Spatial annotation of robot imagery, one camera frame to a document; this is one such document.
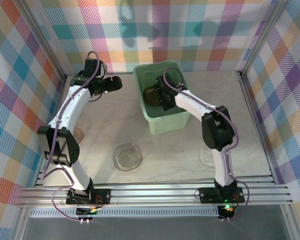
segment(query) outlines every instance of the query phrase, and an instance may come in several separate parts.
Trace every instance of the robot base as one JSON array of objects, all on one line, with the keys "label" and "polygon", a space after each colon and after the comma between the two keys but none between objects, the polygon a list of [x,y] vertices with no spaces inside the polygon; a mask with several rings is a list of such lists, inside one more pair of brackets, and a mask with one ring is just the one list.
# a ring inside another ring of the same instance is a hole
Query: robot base
[{"label": "robot base", "polygon": [[227,186],[219,185],[214,180],[215,187],[201,187],[198,189],[202,204],[242,204],[245,202],[242,187],[234,181]]},{"label": "robot base", "polygon": [[94,183],[90,178],[86,190],[70,188],[66,192],[66,205],[108,205],[110,204],[111,189],[94,188]]}]

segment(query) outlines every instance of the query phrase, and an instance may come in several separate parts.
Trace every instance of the colorful plaid fabric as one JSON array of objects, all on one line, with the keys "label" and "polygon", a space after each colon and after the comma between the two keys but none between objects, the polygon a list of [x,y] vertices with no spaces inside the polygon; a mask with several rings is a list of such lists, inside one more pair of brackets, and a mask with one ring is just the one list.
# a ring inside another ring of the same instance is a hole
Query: colorful plaid fabric
[{"label": "colorful plaid fabric", "polygon": [[39,126],[52,117],[61,81],[12,0],[0,0],[0,240],[8,238],[41,156]]},{"label": "colorful plaid fabric", "polygon": [[185,71],[239,69],[276,0],[27,2],[65,72],[82,70],[94,50],[118,73],[167,59]]},{"label": "colorful plaid fabric", "polygon": [[300,220],[300,0],[289,1],[248,78],[275,173]]}]

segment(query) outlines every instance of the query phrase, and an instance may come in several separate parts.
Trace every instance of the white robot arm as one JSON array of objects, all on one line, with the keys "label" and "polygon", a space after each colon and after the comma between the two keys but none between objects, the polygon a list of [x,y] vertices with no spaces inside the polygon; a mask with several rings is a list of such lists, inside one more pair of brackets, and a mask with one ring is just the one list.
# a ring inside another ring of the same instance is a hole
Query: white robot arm
[{"label": "white robot arm", "polygon": [[[210,106],[213,109],[216,108],[216,106],[210,105],[209,103],[202,101],[200,98],[193,95],[189,90],[184,90],[183,92],[203,102],[204,105]],[[180,93],[177,96],[175,96],[175,104],[179,108],[187,110],[189,113],[195,116],[200,122],[202,121],[202,117],[205,114],[210,114],[212,112],[208,108],[205,108],[202,105],[200,105],[198,102],[194,101],[192,98],[182,95]],[[214,166],[215,166],[215,181],[219,183],[222,187],[227,186],[234,181],[233,178],[230,176],[230,173],[232,172],[231,156],[230,153],[228,153],[229,166],[230,166],[230,169],[228,169],[226,165],[225,150],[226,150],[225,148],[223,148],[221,151],[218,151],[217,149],[212,149]]]},{"label": "white robot arm", "polygon": [[[80,86],[74,85],[69,88],[68,94],[66,99],[63,102],[63,105],[67,102],[69,98],[71,98],[72,94],[79,88]],[[70,133],[74,134],[74,129],[76,126],[76,122],[84,109],[85,105],[91,99],[91,94],[87,88],[81,89],[77,93],[77,95],[73,98],[73,100],[66,106],[65,111],[62,116],[62,121],[59,124],[58,129],[65,128],[70,131]],[[58,115],[60,114],[60,110],[53,118],[53,120],[49,123],[50,127],[55,129],[58,121]],[[85,173],[84,169],[82,168],[80,162],[77,160],[71,166],[56,164],[57,168],[65,168],[69,175],[72,177],[74,185],[73,188],[76,190],[86,190],[89,185],[90,178]]]}]

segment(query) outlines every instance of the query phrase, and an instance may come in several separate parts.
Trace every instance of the wire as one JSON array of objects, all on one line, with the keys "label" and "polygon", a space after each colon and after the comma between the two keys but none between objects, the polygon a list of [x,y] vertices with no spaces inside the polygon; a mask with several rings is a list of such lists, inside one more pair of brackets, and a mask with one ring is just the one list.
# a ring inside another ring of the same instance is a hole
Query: wire
[{"label": "wire", "polygon": [[46,173],[44,178],[47,178],[50,174],[52,174],[52,173],[54,173],[55,171],[58,171],[58,170],[66,171],[65,168],[57,167],[57,168],[52,169],[50,172]]},{"label": "wire", "polygon": [[[103,75],[100,76],[99,78],[103,79],[104,76],[106,75],[106,69],[105,69],[105,64],[101,61],[102,67],[103,67]],[[78,72],[77,76],[81,76],[84,73],[83,70],[81,70],[80,72]]]},{"label": "wire", "polygon": [[197,189],[197,190],[194,192],[194,194],[193,194],[194,197],[195,197],[196,199],[200,199],[200,197],[197,197],[197,196],[196,196],[196,192],[198,192],[198,191],[199,191],[199,189]]},{"label": "wire", "polygon": [[193,101],[195,101],[196,103],[200,104],[200,105],[203,106],[204,108],[207,108],[207,109],[209,109],[209,110],[211,110],[211,111],[214,111],[214,112],[216,112],[217,114],[221,115],[221,116],[222,116],[222,117],[230,124],[230,126],[232,127],[232,129],[233,129],[233,131],[234,131],[235,143],[234,143],[232,146],[228,147],[228,148],[224,151],[224,153],[225,153],[225,164],[226,164],[227,171],[229,172],[229,175],[232,177],[233,180],[237,181],[237,182],[240,183],[240,184],[243,184],[243,185],[246,187],[246,190],[247,190],[247,197],[246,197],[246,201],[245,201],[245,205],[243,206],[243,209],[242,209],[235,217],[232,217],[232,219],[238,218],[238,217],[246,210],[246,208],[247,208],[247,205],[248,205],[249,199],[250,199],[250,190],[249,190],[248,185],[247,185],[245,182],[240,181],[240,180],[238,180],[235,176],[233,176],[233,174],[231,173],[231,169],[230,169],[230,164],[229,164],[229,151],[230,151],[231,149],[234,149],[235,147],[237,147],[238,144],[239,144],[239,135],[238,135],[237,127],[233,124],[233,122],[232,122],[232,121],[231,121],[231,120],[230,120],[223,112],[219,111],[218,109],[215,109],[214,107],[211,107],[211,106],[208,105],[208,104],[205,104],[204,102],[198,100],[197,98],[193,97],[192,95],[187,94],[187,93],[185,93],[185,92],[183,92],[183,91],[181,91],[181,90],[179,90],[179,89],[177,89],[177,88],[171,86],[171,85],[168,83],[167,79],[166,79],[166,73],[167,73],[167,70],[169,70],[169,69],[177,70],[178,73],[181,75],[182,79],[184,79],[183,74],[181,73],[181,71],[180,71],[178,68],[173,67],[173,66],[172,66],[172,67],[166,68],[166,69],[164,70],[164,72],[163,72],[163,80],[164,80],[165,84],[167,84],[167,86],[168,86],[169,88],[171,88],[172,90],[175,90],[176,92],[178,92],[178,93],[180,93],[180,94],[182,94],[182,95],[184,95],[184,96],[186,96],[186,97],[192,99]]},{"label": "wire", "polygon": [[237,196],[237,194],[233,194],[235,200],[236,200],[236,207],[235,208],[238,208],[239,207],[239,198]]},{"label": "wire", "polygon": [[102,97],[102,93],[100,94],[100,96],[99,96],[98,98],[96,98],[96,99],[94,99],[94,100],[91,100],[91,101],[88,101],[88,102],[89,102],[89,103],[93,103],[93,102],[99,100],[101,97]]},{"label": "wire", "polygon": [[99,58],[99,55],[95,52],[95,51],[90,51],[88,52],[87,54],[87,58],[90,56],[90,54],[94,53],[96,55],[96,59],[97,59],[97,64],[96,64],[96,68],[95,68],[95,71],[94,73],[92,74],[92,76],[88,79],[88,81],[86,81],[82,86],[80,86],[72,95],[71,97],[68,98],[68,100],[65,102],[65,104],[63,105],[63,107],[61,108],[60,112],[59,112],[59,115],[58,115],[58,118],[56,120],[56,125],[55,125],[55,129],[54,129],[54,133],[53,133],[53,139],[52,139],[52,146],[51,146],[51,150],[50,150],[50,155],[49,155],[49,159],[48,159],[48,162],[46,163],[45,165],[45,168],[43,170],[43,173],[42,173],[42,177],[41,179],[44,180],[45,177],[46,177],[46,173],[47,173],[47,170],[48,170],[48,167],[52,161],[52,158],[53,158],[53,155],[54,155],[54,152],[55,152],[55,148],[56,148],[56,142],[57,142],[57,134],[58,134],[58,129],[59,129],[59,125],[61,123],[61,120],[62,120],[62,115],[64,114],[64,111],[66,110],[66,107],[68,106],[68,104],[71,102],[72,99],[75,98],[75,96],[77,95],[77,93],[79,93],[85,86],[87,86],[93,78],[95,78],[97,72],[98,72],[98,69],[99,69],[99,66],[100,66],[100,58]]},{"label": "wire", "polygon": [[68,190],[68,189],[71,189],[75,184],[73,183],[71,186],[63,186],[63,187],[60,187],[58,188],[53,194],[52,194],[52,198],[51,198],[51,201],[52,201],[52,205],[54,206],[54,208],[61,214],[63,215],[64,217],[66,217],[67,219],[70,219],[70,220],[73,220],[73,221],[76,221],[76,222],[81,222],[79,219],[77,218],[73,218],[65,213],[63,213],[55,204],[55,195],[57,194],[57,192],[61,191],[61,190]]},{"label": "wire", "polygon": [[[98,198],[100,198],[100,200],[101,200],[101,206],[99,206],[99,204],[98,204]],[[97,196],[95,196],[95,200],[96,200],[97,206],[98,206],[99,208],[102,208],[102,206],[104,205],[104,201],[102,200],[102,197],[99,196],[99,195],[97,195]]]}]

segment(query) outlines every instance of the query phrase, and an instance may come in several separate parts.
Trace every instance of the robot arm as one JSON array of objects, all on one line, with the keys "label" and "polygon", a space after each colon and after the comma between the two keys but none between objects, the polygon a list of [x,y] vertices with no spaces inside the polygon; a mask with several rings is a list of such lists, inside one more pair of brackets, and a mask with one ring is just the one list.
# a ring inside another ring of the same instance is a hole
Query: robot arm
[{"label": "robot arm", "polygon": [[[56,165],[57,168],[65,169],[67,174],[65,171],[63,171],[63,173],[66,178],[70,182],[71,180],[74,182],[72,188],[67,193],[67,204],[95,204],[96,201],[98,201],[96,199],[97,195],[107,196],[110,193],[106,189],[101,192],[94,190],[92,179],[87,176],[78,161],[80,148],[73,137],[76,122],[91,97],[93,95],[110,93],[122,88],[122,82],[118,76],[107,77],[105,79],[103,79],[103,77],[95,77],[88,85],[77,92],[92,76],[92,73],[96,69],[95,62],[95,59],[86,59],[82,74],[74,76],[70,81],[68,94],[59,112],[48,126],[41,126],[37,132],[43,156],[49,159],[54,140],[54,132],[57,127],[57,122],[59,122],[51,164]],[[66,107],[60,121],[58,116],[64,106]]]},{"label": "robot arm", "polygon": [[[189,90],[183,90],[183,92],[201,101],[204,105],[210,106],[213,109],[216,108],[216,106],[210,105],[202,101],[200,98],[193,95]],[[175,96],[175,104],[179,108],[187,110],[189,113],[195,116],[200,122],[203,121],[205,114],[210,116],[210,114],[212,113],[212,111],[209,110],[208,108],[203,107],[198,102],[194,101],[192,98],[182,95],[180,93]],[[221,151],[218,151],[217,149],[212,149],[214,166],[215,166],[215,181],[218,184],[220,184],[222,187],[230,185],[234,181],[233,178],[230,176],[230,173],[232,172],[230,153],[229,153],[230,169],[227,169],[225,150],[226,150],[225,148],[223,148]]]}]

